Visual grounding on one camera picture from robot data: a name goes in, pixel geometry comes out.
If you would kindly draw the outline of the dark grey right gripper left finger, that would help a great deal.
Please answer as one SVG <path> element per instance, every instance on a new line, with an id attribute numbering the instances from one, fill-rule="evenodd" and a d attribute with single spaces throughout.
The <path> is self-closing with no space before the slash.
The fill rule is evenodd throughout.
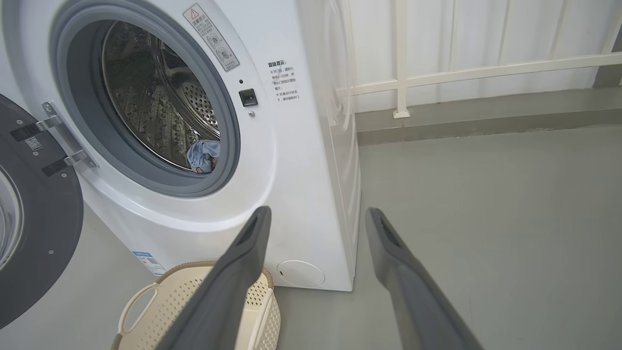
<path id="1" fill-rule="evenodd" d="M 261 206 L 204 278 L 158 350 L 233 350 L 247 290 L 264 267 L 272 213 Z"/>

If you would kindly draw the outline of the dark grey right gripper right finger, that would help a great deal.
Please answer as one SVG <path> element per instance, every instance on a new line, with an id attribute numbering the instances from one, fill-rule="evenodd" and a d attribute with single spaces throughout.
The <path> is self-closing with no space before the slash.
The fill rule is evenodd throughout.
<path id="1" fill-rule="evenodd" d="M 378 208 L 365 228 L 375 275 L 391 295 L 405 350 L 482 350 L 471 329 Z"/>

